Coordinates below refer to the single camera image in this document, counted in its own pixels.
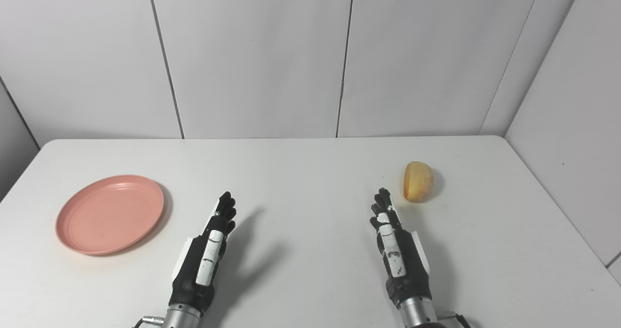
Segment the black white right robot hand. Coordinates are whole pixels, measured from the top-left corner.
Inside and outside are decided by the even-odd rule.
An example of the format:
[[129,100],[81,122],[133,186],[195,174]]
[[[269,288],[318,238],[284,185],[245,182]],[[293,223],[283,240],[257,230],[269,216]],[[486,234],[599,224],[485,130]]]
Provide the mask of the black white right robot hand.
[[397,307],[411,298],[432,299],[422,252],[417,248],[413,233],[402,226],[390,192],[382,187],[374,200],[370,223],[375,229],[377,248],[388,275],[388,297]]

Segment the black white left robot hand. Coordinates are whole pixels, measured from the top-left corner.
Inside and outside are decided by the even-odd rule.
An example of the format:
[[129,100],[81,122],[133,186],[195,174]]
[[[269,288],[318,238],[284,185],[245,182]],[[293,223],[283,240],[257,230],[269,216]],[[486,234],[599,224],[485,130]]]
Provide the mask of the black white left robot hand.
[[227,238],[236,224],[235,199],[229,191],[220,196],[202,233],[189,242],[189,248],[172,282],[169,306],[189,306],[203,316],[215,296],[213,285]]

